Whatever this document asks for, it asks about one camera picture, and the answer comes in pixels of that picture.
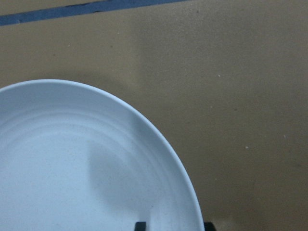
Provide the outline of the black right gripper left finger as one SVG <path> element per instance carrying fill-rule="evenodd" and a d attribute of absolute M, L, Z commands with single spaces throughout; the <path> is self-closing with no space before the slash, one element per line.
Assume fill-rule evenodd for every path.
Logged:
<path fill-rule="evenodd" d="M 135 231 L 146 231 L 146 222 L 145 221 L 136 222 Z"/>

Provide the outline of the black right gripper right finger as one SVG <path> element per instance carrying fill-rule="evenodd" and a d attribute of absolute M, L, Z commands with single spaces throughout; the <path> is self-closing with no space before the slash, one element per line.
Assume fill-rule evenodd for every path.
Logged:
<path fill-rule="evenodd" d="M 205 231 L 216 231 L 216 228 L 212 222 L 204 222 Z"/>

